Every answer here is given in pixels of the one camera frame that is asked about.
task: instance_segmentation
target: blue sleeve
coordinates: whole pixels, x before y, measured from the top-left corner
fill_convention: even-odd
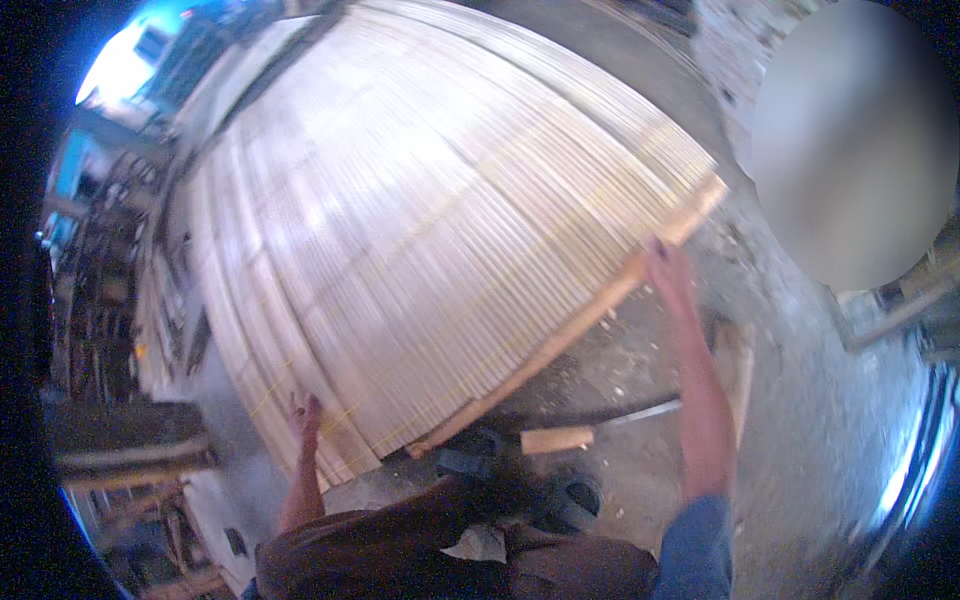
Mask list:
[[[730,598],[733,585],[730,502],[697,498],[663,535],[660,577],[651,600]]]

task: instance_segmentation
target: person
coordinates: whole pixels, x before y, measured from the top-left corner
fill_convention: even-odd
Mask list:
[[[736,441],[729,403],[697,316],[691,266],[653,238],[636,260],[673,324],[680,363],[684,507],[662,539],[660,564],[622,540],[504,531],[506,564],[441,552],[489,517],[496,492],[445,474],[426,491],[377,511],[326,516],[314,453],[320,427],[310,396],[295,413],[297,475],[280,534],[256,549],[246,598],[728,598],[732,587],[730,496]]]

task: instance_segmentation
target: left hand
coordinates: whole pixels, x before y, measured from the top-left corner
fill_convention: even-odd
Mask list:
[[[317,432],[320,431],[320,401],[313,394],[307,394],[303,405],[297,403],[297,395],[290,393],[290,432],[301,444],[317,445]]]

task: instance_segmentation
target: wooden board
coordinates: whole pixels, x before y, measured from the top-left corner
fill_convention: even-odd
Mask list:
[[[288,473],[287,398],[320,399],[326,488],[542,368],[640,282],[640,240],[703,220],[726,190],[714,166],[542,37],[368,0],[198,159],[193,271]]]

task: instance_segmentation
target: dusty floor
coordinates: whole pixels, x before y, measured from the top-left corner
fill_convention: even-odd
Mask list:
[[[916,352],[900,340],[858,355],[841,348],[827,291],[801,273],[772,237],[752,183],[733,161],[713,97],[656,44],[579,0],[500,0],[485,7],[631,85],[718,161],[730,196],[687,248],[704,313],[757,329],[735,500],[736,593],[823,595],[844,537],[857,523],[869,527],[913,434],[925,373]],[[503,410],[548,417],[642,402],[670,389],[670,332],[656,297],[638,290],[605,324]],[[214,554],[252,573],[252,562],[232,557],[217,529],[236,527],[250,549],[268,538],[286,481],[230,388],[216,348],[176,393],[200,404],[222,459],[222,468],[198,477],[191,492],[213,523],[208,533],[222,542]],[[675,419],[601,429],[589,451],[548,459],[589,468],[601,480],[607,504],[597,533],[657,549],[680,498]],[[397,457],[324,498],[330,512],[376,508],[429,479],[427,465]]]

